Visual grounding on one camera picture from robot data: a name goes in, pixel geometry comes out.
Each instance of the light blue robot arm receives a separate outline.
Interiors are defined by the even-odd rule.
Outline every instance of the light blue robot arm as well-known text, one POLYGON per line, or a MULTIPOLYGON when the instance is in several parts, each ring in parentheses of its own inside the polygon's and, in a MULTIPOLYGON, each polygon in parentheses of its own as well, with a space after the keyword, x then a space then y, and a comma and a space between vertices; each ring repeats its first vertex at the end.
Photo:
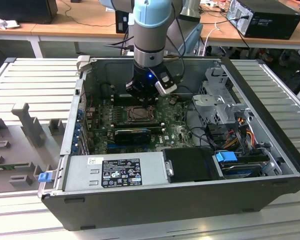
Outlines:
MULTIPOLYGON (((151 103, 160 93, 164 96, 177 89, 176 76, 172 76, 164 65, 164 50, 168 29, 175 24, 175 19, 180 15, 186 0, 99 0, 101 4, 114 10, 133 13, 134 18, 134 69, 133 79, 126 84, 126 90, 143 103, 151 103)), ((178 26, 178 36, 183 35, 178 26)), ((186 49, 196 44, 192 32, 184 36, 186 49)), ((183 40, 174 43, 177 48, 184 48, 183 40)))

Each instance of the power supply label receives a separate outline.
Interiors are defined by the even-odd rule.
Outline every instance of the power supply label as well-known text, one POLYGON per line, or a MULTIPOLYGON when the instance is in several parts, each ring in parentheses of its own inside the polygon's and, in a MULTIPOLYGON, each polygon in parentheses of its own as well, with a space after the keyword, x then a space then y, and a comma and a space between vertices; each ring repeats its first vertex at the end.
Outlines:
POLYGON ((102 161, 103 188, 117 188, 142 185, 140 159, 102 161))

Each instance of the metal slat surface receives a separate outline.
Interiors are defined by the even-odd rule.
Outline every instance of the metal slat surface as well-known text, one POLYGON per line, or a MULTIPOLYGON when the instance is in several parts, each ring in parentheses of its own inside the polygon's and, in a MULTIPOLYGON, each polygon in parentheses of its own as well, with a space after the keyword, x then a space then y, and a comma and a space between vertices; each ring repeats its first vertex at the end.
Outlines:
POLYGON ((0 119, 6 125, 20 125, 11 109, 16 103, 28 103, 30 116, 41 124, 51 119, 66 123, 79 78, 76 59, 17 58, 0 77, 0 119))
POLYGON ((278 123, 280 121, 300 120, 300 112, 272 112, 271 115, 278 123))
POLYGON ((300 112, 300 108, 296 105, 267 105, 266 109, 270 113, 297 113, 300 112))
POLYGON ((59 76, 59 77, 41 77, 41 76, 30 76, 30 77, 5 77, 0 82, 1 83, 75 83, 78 77, 70 76, 59 76))
POLYGON ((75 89, 13 89, 13 90, 0 90, 0 97, 10 96, 61 96, 73 95, 75 89))
POLYGON ((71 103, 72 95, 63 96, 0 96, 0 104, 40 104, 40 103, 71 103))
POLYGON ((295 102, 289 98, 263 98, 261 99, 263 105, 292 105, 295 102))
POLYGON ((5 77, 75 77, 76 71, 8 71, 5 77))
POLYGON ((28 83, 0 83, 1 89, 74 89, 75 82, 28 82, 28 83))
MULTIPOLYGON (((38 120, 51 120, 51 119, 68 119, 69 110, 67 111, 30 111, 30 117, 37 117, 38 120)), ((19 118, 10 112, 0 112, 0 119, 3 121, 18 121, 19 118)))
MULTIPOLYGON (((14 104, 0 104, 0 113, 11 112, 14 104)), ((29 103, 29 112, 68 111, 70 103, 29 103)))
POLYGON ((15 66, 12 65, 10 67, 10 71, 77 71, 77 66, 75 65, 68 65, 68 66, 60 66, 60 65, 54 65, 54 66, 50 66, 50 65, 44 65, 44 66, 36 66, 36 65, 32 65, 31 67, 27 67, 27 66, 15 66))
POLYGON ((279 126, 284 129, 300 129, 300 120, 294 120, 294 121, 279 121, 279 126))
POLYGON ((14 63, 12 63, 13 66, 75 66, 77 63, 77 60, 71 60, 71 61, 33 61, 33 60, 25 60, 20 61, 17 60, 14 63))

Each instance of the black cable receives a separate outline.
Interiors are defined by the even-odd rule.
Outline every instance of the black cable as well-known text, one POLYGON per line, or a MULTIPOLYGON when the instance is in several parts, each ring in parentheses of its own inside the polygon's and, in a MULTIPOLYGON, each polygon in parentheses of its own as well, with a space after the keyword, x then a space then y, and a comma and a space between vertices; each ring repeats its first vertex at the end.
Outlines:
POLYGON ((127 47, 125 46, 116 46, 116 45, 104 45, 105 47, 109 47, 109 48, 115 48, 115 49, 121 49, 121 50, 129 50, 127 47))
POLYGON ((185 89, 187 89, 190 93, 192 93, 193 96, 194 96, 194 95, 197 95, 196 93, 194 93, 193 91, 191 91, 191 90, 190 90, 187 86, 185 86, 185 85, 179 85, 178 88, 185 88, 185 89))
POLYGON ((224 21, 217 21, 217 22, 201 22, 202 24, 223 24, 223 23, 226 23, 226 22, 230 22, 230 21, 233 21, 235 19, 227 19, 227 20, 224 20, 224 21))
POLYGON ((168 41, 170 42, 170 44, 173 46, 173 48, 174 48, 174 49, 176 50, 176 52, 178 53, 179 59, 181 59, 181 63, 182 63, 182 72, 181 72, 180 77, 183 78, 184 75, 185 75, 185 71, 186 71, 186 69, 185 69, 185 61, 184 61, 183 57, 181 56, 179 50, 177 49, 176 45, 172 42, 172 40, 170 39, 170 37, 169 37, 168 35, 166 36, 166 39, 168 39, 168 41))
POLYGON ((112 25, 116 25, 116 23, 113 23, 113 24, 110 24, 110 25, 91 25, 91 24, 87 24, 87 23, 78 22, 77 20, 74 19, 73 16, 68 15, 68 12, 71 11, 72 7, 69 4, 65 3, 64 1, 62 1, 62 0, 60 0, 60 1, 63 2, 65 5, 67 5, 69 7, 69 9, 64 12, 65 16, 69 19, 72 19, 77 24, 90 26, 90 27, 110 27, 112 25))
POLYGON ((127 38, 126 40, 119 41, 119 42, 116 42, 116 43, 112 43, 112 44, 110 44, 110 45, 112 45, 112 46, 119 45, 119 44, 125 43, 125 42, 127 42, 127 41, 133 39, 134 37, 135 37, 135 36, 131 36, 131 37, 127 38))
POLYGON ((128 33, 129 33, 129 26, 126 28, 126 31, 125 31, 123 40, 126 40, 126 39, 127 39, 128 33))
POLYGON ((241 32, 238 30, 238 22, 239 22, 240 19, 241 19, 241 18, 239 18, 239 19, 236 21, 236 23, 235 23, 235 29, 236 29, 236 31, 238 32, 238 34, 239 34, 240 38, 242 39, 242 41, 244 42, 244 44, 246 45, 246 47, 248 48, 248 54, 250 54, 250 47, 249 47, 249 45, 246 43, 246 41, 244 40, 244 38, 241 36, 241 32))
POLYGON ((187 106, 187 108, 186 108, 185 114, 184 114, 184 124, 185 124, 185 128, 186 128, 189 132, 191 132, 193 136, 195 136, 195 137, 197 137, 198 139, 200 139, 200 140, 206 142, 207 144, 211 144, 211 145, 214 146, 216 149, 220 149, 220 147, 219 147, 214 141, 212 141, 211 139, 209 139, 208 137, 207 137, 207 139, 204 139, 204 138, 202 138, 201 136, 197 135, 196 133, 194 133, 193 131, 191 131, 191 130, 189 129, 189 126, 188 126, 188 123, 187 123, 187 115, 188 115, 188 111, 189 111, 189 108, 190 108, 190 105, 191 105, 191 104, 194 105, 194 103, 192 102, 192 100, 189 102, 189 104, 188 104, 188 106, 187 106))
MULTIPOLYGON (((172 5, 172 8, 173 8, 174 16, 176 16, 175 6, 173 4, 171 4, 171 5, 172 5)), ((175 20, 176 20, 176 23, 178 24, 178 27, 179 27, 179 30, 180 30, 180 33, 181 33, 181 37, 182 37, 182 41, 183 41, 183 53, 181 54, 181 57, 183 57, 186 54, 186 41, 185 41, 185 37, 184 37, 184 34, 182 32, 182 29, 181 29, 178 18, 176 17, 175 20)))

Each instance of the black computer tower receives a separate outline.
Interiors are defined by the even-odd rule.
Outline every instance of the black computer tower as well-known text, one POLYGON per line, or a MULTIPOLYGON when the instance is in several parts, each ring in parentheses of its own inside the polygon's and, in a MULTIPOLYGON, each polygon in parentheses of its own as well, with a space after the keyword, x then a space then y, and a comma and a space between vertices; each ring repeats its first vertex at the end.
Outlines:
POLYGON ((226 18, 239 19, 230 22, 246 38, 288 40, 300 13, 276 0, 232 0, 226 18))
POLYGON ((0 19, 50 24, 57 14, 56 0, 0 0, 0 19))

